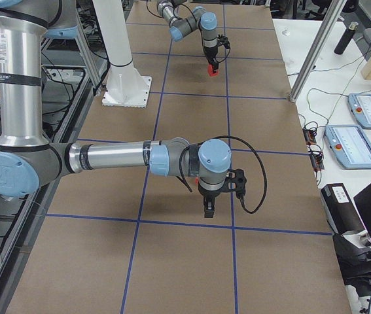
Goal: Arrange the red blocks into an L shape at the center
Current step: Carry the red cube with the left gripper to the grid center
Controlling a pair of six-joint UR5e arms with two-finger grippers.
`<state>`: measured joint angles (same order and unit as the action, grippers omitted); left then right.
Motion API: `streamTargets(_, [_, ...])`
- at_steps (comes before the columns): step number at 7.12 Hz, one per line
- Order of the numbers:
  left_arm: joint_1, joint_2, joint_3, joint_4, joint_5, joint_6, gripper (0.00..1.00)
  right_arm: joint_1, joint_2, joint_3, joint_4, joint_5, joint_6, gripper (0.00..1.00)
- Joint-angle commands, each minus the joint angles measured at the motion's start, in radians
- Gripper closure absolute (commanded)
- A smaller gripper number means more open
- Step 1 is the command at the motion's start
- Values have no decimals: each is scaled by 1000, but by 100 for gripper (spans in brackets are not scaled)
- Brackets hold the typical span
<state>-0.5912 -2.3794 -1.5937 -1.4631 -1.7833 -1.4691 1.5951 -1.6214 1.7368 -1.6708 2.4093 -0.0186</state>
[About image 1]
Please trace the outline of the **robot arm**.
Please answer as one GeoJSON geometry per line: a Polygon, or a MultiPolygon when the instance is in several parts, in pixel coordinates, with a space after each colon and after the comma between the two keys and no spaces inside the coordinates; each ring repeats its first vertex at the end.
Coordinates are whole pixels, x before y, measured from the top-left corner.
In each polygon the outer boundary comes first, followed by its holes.
{"type": "Polygon", "coordinates": [[[185,1],[157,1],[158,15],[169,25],[169,33],[175,42],[181,41],[194,31],[199,31],[202,38],[202,49],[208,62],[209,76],[218,75],[219,61],[217,54],[222,44],[217,31],[217,16],[201,6],[191,10],[190,16],[181,18],[176,8],[184,5],[185,1]]]}
{"type": "MultiPolygon", "coordinates": [[[[200,31],[210,76],[217,75],[215,13],[203,7],[180,18],[185,1],[157,1],[158,16],[174,41],[200,31]]],[[[93,1],[105,45],[109,77],[103,105],[146,107],[151,77],[133,64],[122,1],[93,1]]],[[[147,166],[160,176],[198,177],[204,217],[213,218],[215,198],[228,192],[230,147],[220,139],[189,144],[183,138],[113,145],[51,143],[43,135],[41,40],[73,39],[78,33],[75,1],[0,1],[0,194],[22,197],[70,173],[147,166]]]]}

